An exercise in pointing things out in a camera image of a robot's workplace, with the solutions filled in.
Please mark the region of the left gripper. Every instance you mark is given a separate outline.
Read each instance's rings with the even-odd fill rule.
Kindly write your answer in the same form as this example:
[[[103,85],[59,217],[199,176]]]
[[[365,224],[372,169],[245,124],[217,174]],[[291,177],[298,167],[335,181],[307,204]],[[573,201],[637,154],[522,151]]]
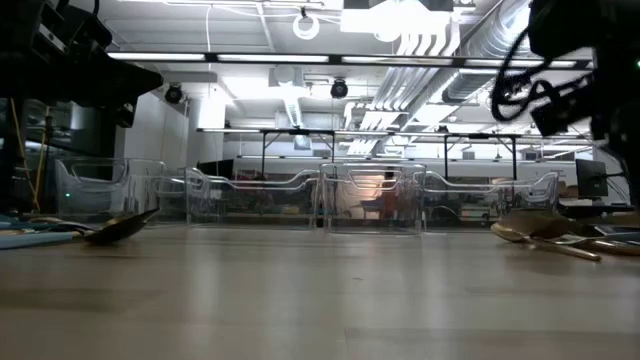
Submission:
[[[112,40],[93,10],[42,3],[32,49],[1,50],[1,96],[75,102],[131,128],[139,97],[159,88],[163,77],[112,58]]]

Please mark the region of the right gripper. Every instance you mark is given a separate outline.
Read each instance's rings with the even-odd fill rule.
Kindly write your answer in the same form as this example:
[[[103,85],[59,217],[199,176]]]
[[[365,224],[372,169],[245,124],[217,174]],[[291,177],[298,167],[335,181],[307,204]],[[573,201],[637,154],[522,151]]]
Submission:
[[[593,72],[593,135],[607,139],[607,151],[619,162],[631,204],[639,207],[639,50],[597,47]]]

